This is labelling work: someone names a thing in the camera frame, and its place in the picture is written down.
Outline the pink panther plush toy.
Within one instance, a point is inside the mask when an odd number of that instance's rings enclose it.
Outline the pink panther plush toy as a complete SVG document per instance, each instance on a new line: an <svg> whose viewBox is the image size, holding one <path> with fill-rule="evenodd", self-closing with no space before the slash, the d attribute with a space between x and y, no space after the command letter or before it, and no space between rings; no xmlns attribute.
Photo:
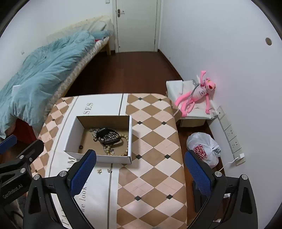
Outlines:
<svg viewBox="0 0 282 229"><path fill-rule="evenodd" d="M198 84L190 92L181 95L175 101L175 105L179 106L182 103L180 111L182 117L186 117L194 108L197 101L205 97L206 100L206 109L205 113L210 114L210 96L209 94L215 91L216 84L211 81L208 77L204 79L206 71L201 71L200 75L200 84Z"/></svg>

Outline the white door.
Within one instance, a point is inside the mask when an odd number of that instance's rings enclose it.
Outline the white door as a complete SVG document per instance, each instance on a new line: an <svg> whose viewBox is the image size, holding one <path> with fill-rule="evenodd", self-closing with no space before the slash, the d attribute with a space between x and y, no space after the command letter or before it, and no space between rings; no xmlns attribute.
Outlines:
<svg viewBox="0 0 282 229"><path fill-rule="evenodd" d="M156 52L162 1L112 1L115 51Z"/></svg>

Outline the white plastic shopping bag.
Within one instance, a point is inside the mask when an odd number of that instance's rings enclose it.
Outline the white plastic shopping bag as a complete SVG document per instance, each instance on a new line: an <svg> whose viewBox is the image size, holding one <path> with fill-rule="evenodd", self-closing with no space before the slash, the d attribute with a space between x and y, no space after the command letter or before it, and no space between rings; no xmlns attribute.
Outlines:
<svg viewBox="0 0 282 229"><path fill-rule="evenodd" d="M188 136L186 146L211 168L217 166L221 153L218 143L209 135L202 132L193 133Z"/></svg>

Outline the white wall power strip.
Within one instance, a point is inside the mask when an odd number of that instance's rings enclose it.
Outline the white wall power strip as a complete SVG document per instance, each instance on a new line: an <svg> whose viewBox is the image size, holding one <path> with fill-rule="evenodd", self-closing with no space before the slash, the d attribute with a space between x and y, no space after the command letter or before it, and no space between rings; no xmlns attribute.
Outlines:
<svg viewBox="0 0 282 229"><path fill-rule="evenodd" d="M228 141L230 150L234 158L233 164L235 164L236 166L239 166L243 164L246 160L245 160L245 154L243 153L242 147L237 138L237 134L235 133L235 130L233 129L232 124L230 120L228 119L228 116L225 113L225 111L223 110L223 108L219 106L216 111L217 111L217 116L218 116L220 125L226 136L226 139Z"/></svg>

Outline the white cardboard box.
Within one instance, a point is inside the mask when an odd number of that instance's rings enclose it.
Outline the white cardboard box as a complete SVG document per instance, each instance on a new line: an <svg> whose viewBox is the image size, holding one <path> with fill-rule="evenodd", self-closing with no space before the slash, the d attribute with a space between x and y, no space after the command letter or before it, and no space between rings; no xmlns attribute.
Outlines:
<svg viewBox="0 0 282 229"><path fill-rule="evenodd" d="M64 151L81 159L94 150L100 163L132 163L132 117L128 115L77 116Z"/></svg>

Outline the checkered printed tablecloth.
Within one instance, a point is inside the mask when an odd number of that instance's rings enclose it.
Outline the checkered printed tablecloth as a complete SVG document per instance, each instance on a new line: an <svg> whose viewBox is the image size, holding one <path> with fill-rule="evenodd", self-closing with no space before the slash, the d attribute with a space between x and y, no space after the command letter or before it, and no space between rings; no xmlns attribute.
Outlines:
<svg viewBox="0 0 282 229"><path fill-rule="evenodd" d="M97 163L75 200L94 228L186 228L183 157L161 94L59 99L42 126L33 175L69 170L88 148Z"/></svg>

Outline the white cloth covered box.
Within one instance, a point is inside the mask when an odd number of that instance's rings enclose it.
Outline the white cloth covered box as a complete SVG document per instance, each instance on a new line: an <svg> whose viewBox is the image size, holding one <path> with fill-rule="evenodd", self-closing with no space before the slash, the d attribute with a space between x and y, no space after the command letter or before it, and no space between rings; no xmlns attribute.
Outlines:
<svg viewBox="0 0 282 229"><path fill-rule="evenodd" d="M180 127L198 127L208 120L218 117L218 111L212 101L214 92L200 91L200 77L190 81L167 81L166 95L171 101L173 116Z"/></svg>

